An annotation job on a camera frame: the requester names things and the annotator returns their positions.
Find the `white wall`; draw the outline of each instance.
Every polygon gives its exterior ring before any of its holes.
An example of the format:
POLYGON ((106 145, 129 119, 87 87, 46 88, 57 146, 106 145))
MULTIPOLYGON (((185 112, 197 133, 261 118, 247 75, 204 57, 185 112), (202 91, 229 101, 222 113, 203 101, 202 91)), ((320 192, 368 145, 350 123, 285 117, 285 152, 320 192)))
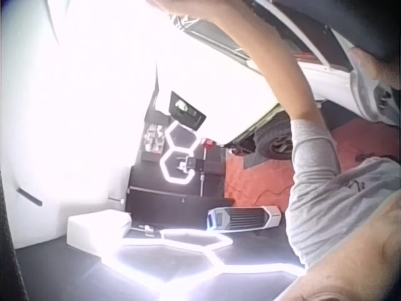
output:
POLYGON ((136 1, 72 0, 60 44, 44 1, 11 2, 1 20, 1 169, 20 248, 64 235, 71 215, 115 206, 108 196, 125 197, 155 63, 136 1))

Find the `gray long-sleeve shirt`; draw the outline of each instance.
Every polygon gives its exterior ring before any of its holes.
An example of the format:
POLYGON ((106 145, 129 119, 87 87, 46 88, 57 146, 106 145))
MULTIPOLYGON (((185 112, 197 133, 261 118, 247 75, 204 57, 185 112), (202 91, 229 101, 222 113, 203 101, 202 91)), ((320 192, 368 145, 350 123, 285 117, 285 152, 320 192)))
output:
POLYGON ((289 243, 306 268, 315 264, 401 188, 400 165, 373 157, 341 172, 327 129, 291 122, 294 186, 286 212, 289 243))

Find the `person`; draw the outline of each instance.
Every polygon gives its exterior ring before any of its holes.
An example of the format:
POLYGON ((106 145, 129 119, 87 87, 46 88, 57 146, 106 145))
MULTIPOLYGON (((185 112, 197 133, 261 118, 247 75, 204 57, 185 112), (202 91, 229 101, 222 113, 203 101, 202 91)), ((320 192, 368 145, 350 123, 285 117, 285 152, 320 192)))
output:
MULTIPOLYGON (((400 166, 373 157, 341 172, 335 143, 299 65, 276 30, 242 0, 147 2, 225 31, 255 62, 291 119, 294 186, 286 231, 306 275, 278 300, 381 300, 400 272, 400 166)), ((396 67, 357 48, 350 55, 373 79, 400 88, 396 67)))

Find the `car tire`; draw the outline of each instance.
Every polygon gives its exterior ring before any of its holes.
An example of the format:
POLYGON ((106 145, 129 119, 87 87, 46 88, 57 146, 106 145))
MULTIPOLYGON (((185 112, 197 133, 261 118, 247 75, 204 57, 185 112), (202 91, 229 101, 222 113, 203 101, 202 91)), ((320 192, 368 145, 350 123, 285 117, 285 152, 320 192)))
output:
POLYGON ((256 152, 267 159, 291 160, 293 150, 291 138, 289 117, 281 112, 255 132, 256 152))

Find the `sleeve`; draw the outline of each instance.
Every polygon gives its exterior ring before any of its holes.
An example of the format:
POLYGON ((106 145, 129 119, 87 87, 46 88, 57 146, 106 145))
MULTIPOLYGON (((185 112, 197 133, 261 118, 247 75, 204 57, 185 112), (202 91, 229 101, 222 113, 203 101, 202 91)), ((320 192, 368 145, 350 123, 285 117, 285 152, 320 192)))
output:
POLYGON ((330 182, 341 173, 335 142, 327 128, 306 120, 291 121, 294 186, 301 197, 330 182))

